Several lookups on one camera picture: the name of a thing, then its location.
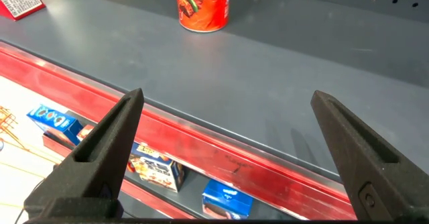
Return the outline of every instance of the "blue product box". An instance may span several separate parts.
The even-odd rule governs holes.
[[[74,117],[44,105],[36,107],[27,116],[46,134],[55,135],[61,140],[75,146],[80,143],[77,135],[83,126]]]
[[[142,180],[161,185],[178,192],[184,180],[183,166],[144,143],[134,143],[129,162]]]
[[[215,180],[202,194],[202,211],[217,219],[247,219],[253,198]]]

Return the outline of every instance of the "product box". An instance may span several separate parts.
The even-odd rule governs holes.
[[[62,141],[74,146],[80,143],[77,135],[82,129],[82,125],[74,117],[43,105],[33,109],[27,116],[46,134],[55,135]]]
[[[183,166],[147,146],[134,143],[129,162],[142,180],[162,185],[176,192],[182,186]]]
[[[18,20],[44,7],[42,0],[0,0],[0,15]]]
[[[216,219],[242,220],[249,216],[253,198],[215,180],[202,194],[202,211]]]
[[[78,139],[82,141],[92,130],[94,129],[94,126],[86,125],[80,132],[78,133]]]

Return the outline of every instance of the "red cylindrical container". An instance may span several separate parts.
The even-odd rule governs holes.
[[[229,0],[177,0],[179,22],[194,32],[213,32],[228,22]]]

